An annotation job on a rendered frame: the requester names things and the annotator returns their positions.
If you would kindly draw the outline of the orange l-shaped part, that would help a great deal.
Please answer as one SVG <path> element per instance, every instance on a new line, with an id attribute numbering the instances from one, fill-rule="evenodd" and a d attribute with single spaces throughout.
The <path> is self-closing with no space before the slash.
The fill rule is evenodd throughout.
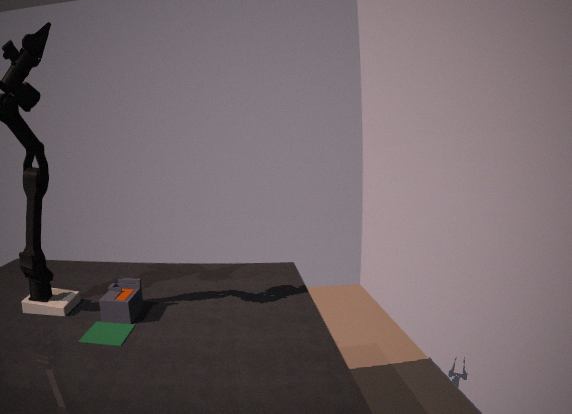
<path id="1" fill-rule="evenodd" d="M 134 291 L 135 289 L 123 289 L 122 293 L 116 298 L 116 300 L 123 300 L 126 301 L 126 298 Z"/>

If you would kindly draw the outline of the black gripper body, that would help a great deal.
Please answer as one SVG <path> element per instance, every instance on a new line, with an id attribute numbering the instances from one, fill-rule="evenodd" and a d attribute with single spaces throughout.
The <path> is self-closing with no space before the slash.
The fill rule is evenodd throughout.
<path id="1" fill-rule="evenodd" d="M 44 46 L 26 34 L 22 39 L 22 47 L 23 48 L 19 50 L 22 54 L 18 59 L 11 62 L 10 68 L 16 70 L 26 78 L 29 75 L 30 70 L 33 67 L 37 67 L 40 63 L 41 59 L 38 58 L 44 49 Z"/>

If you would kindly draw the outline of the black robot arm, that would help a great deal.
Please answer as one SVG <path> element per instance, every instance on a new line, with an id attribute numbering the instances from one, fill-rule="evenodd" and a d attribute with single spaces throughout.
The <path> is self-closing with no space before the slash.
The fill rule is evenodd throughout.
<path id="1" fill-rule="evenodd" d="M 53 275 L 46 266 L 41 249 L 42 198 L 48 189 L 49 170 L 44 145 L 19 114 L 19 107 L 30 112 L 41 94 L 16 70 L 9 68 L 0 81 L 0 121 L 5 123 L 26 149 L 23 164 L 23 188 L 27 197 L 26 247 L 19 254 L 19 266 L 29 278 L 31 301 L 47 302 L 53 296 L 50 281 Z M 18 107 L 19 105 L 19 107 Z M 32 167 L 36 156 L 39 168 Z"/>

